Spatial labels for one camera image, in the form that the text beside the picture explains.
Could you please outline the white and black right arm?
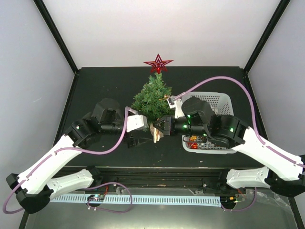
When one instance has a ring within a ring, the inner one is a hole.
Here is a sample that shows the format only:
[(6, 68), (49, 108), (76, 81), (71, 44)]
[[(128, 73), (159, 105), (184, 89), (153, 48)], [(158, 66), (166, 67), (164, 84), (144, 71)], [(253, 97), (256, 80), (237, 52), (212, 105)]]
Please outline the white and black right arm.
[(260, 187), (286, 197), (304, 193), (304, 156), (280, 149), (233, 115), (216, 114), (206, 101), (199, 98), (185, 100), (180, 108), (182, 116), (164, 116), (155, 121), (153, 127), (164, 136), (204, 137), (216, 146), (243, 153), (263, 165), (257, 169), (230, 169), (226, 176), (216, 181), (221, 192), (232, 188)]

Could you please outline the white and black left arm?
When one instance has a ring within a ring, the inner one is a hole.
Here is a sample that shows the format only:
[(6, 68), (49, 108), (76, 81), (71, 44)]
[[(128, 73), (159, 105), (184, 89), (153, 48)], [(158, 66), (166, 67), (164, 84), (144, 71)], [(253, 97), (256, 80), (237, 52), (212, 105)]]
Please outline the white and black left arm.
[[(10, 174), (6, 182), (21, 208), (29, 214), (37, 213), (48, 203), (63, 194), (78, 190), (98, 190), (103, 176), (94, 166), (79, 172), (55, 178), (68, 162), (82, 153), (105, 155), (113, 152), (123, 140), (129, 144), (133, 138), (129, 133), (148, 126), (146, 116), (129, 107), (120, 111), (117, 101), (109, 98), (98, 102), (92, 112), (73, 122), (59, 141), (33, 166), (19, 174)], [(106, 151), (91, 151), (88, 148), (98, 143), (103, 135), (120, 137), (117, 143)]]

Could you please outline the small green christmas tree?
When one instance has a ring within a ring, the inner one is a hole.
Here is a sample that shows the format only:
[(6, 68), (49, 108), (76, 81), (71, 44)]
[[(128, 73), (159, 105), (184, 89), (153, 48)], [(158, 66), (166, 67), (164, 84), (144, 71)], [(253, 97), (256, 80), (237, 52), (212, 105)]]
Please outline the small green christmas tree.
[(172, 88), (163, 81), (163, 75), (155, 73), (149, 76), (141, 91), (133, 98), (131, 108), (146, 116), (148, 124), (157, 121), (166, 115), (174, 115), (167, 100), (159, 101), (164, 95), (172, 95)]

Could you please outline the wooden santa ornament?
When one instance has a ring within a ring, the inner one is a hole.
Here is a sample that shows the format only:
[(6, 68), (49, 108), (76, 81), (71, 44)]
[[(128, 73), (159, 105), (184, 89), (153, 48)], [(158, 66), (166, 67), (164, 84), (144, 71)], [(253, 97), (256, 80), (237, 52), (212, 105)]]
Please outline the wooden santa ornament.
[(151, 128), (151, 133), (153, 135), (154, 143), (157, 143), (158, 141), (160, 141), (161, 138), (164, 137), (164, 134), (160, 130), (156, 129), (155, 127)]

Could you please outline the red star tree topper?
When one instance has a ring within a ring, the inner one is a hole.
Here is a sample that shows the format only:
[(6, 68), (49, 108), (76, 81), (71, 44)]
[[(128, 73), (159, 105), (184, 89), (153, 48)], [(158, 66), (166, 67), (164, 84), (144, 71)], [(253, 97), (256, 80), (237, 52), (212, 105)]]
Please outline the red star tree topper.
[(163, 60), (160, 54), (157, 54), (154, 61), (146, 61), (145, 64), (151, 66), (150, 73), (157, 72), (160, 74), (162, 71), (166, 72), (169, 63), (173, 62), (173, 60)]

